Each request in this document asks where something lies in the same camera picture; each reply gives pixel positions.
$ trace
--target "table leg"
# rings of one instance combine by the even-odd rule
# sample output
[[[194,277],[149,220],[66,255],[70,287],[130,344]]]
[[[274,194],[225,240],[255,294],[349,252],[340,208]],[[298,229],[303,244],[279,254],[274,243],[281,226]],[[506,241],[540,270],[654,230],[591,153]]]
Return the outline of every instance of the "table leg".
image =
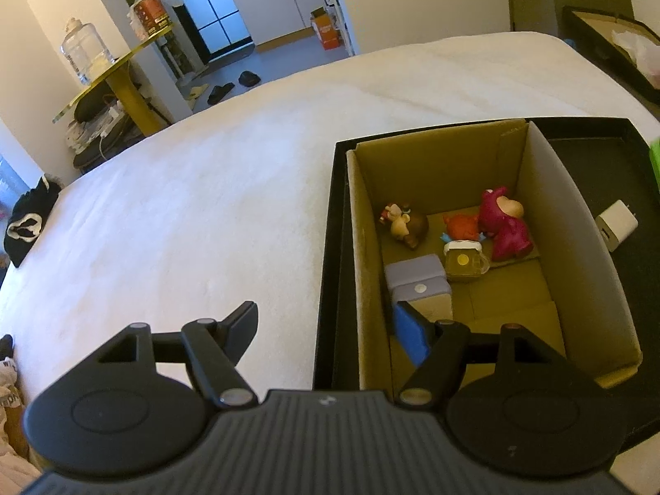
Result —
[[[106,82],[120,100],[126,113],[146,137],[163,130],[164,123],[149,109],[142,95],[131,82],[128,63],[110,74]]]

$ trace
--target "magenta plush bear figurine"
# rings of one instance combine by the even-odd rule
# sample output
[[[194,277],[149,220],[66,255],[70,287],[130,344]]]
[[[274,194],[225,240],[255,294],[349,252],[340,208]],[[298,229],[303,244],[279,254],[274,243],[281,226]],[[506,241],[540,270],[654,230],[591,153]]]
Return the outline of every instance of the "magenta plush bear figurine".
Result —
[[[502,186],[486,190],[481,195],[479,228],[493,238],[493,261],[520,259],[534,249],[527,226],[521,219],[525,213],[523,205],[505,194],[506,187]]]

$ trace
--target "white charger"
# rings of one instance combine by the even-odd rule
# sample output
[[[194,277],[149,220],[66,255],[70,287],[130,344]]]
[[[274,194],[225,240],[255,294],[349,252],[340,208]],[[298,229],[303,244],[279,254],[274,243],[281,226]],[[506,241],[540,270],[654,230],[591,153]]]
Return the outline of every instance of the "white charger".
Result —
[[[596,225],[610,252],[618,248],[636,228],[637,218],[621,199],[596,217]]]

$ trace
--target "bed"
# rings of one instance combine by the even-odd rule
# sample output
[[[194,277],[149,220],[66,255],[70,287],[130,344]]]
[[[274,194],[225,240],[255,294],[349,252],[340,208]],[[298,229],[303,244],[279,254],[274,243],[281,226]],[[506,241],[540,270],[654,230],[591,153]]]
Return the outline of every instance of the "bed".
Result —
[[[339,140],[504,117],[660,123],[539,33],[374,52],[261,85],[177,123],[68,186],[0,290],[27,400],[134,321],[171,331],[243,300],[259,330],[239,370],[263,397],[314,370],[332,153]],[[163,373],[185,381],[182,367]]]

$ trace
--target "blue gripper pad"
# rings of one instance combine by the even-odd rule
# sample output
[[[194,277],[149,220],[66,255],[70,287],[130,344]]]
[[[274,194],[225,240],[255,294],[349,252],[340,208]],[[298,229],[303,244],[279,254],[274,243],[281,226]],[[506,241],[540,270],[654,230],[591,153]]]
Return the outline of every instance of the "blue gripper pad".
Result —
[[[435,327],[408,302],[394,306],[394,335],[416,367],[431,353]]]

